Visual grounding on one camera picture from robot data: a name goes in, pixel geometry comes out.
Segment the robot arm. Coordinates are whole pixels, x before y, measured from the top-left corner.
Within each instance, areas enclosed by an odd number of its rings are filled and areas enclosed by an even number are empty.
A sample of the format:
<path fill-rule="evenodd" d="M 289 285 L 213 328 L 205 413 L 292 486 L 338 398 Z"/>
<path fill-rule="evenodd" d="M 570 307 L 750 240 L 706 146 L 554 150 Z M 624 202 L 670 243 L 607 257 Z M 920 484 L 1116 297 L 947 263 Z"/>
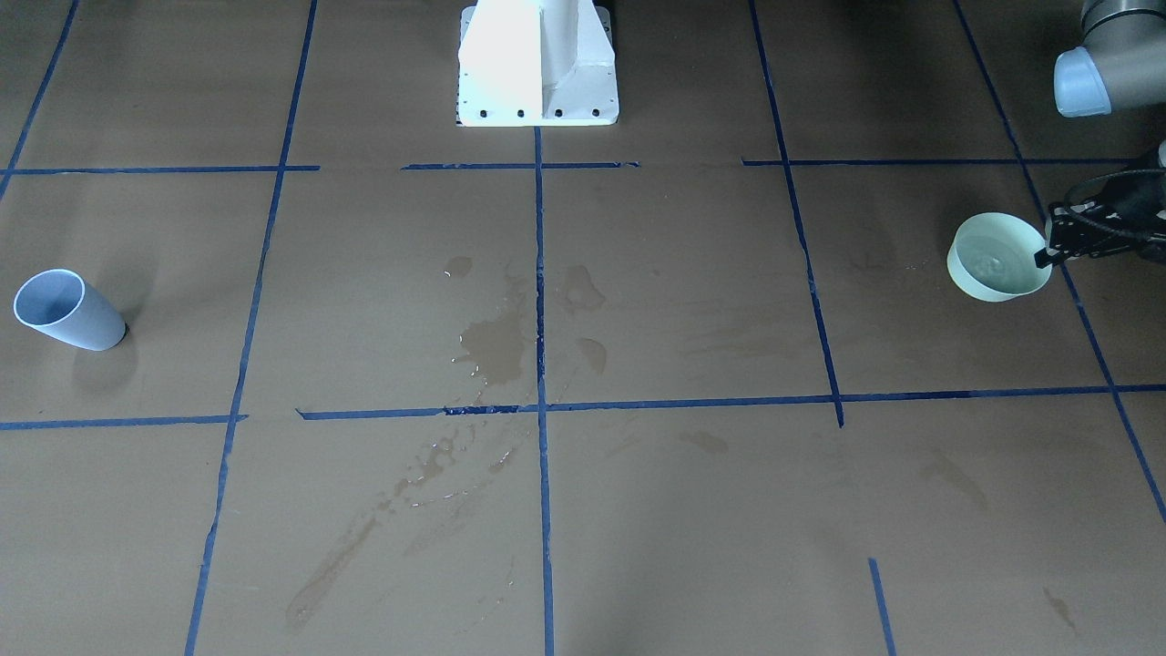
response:
<path fill-rule="evenodd" d="M 1087 1 L 1082 43 L 1058 57 L 1053 91 L 1066 118 L 1111 115 L 1165 99 L 1165 5 L 1161 1 Z M 1163 144 L 1121 171 L 1074 184 L 1049 204 L 1046 244 L 1037 267 L 1069 259 L 1135 252 L 1163 263 Z"/>

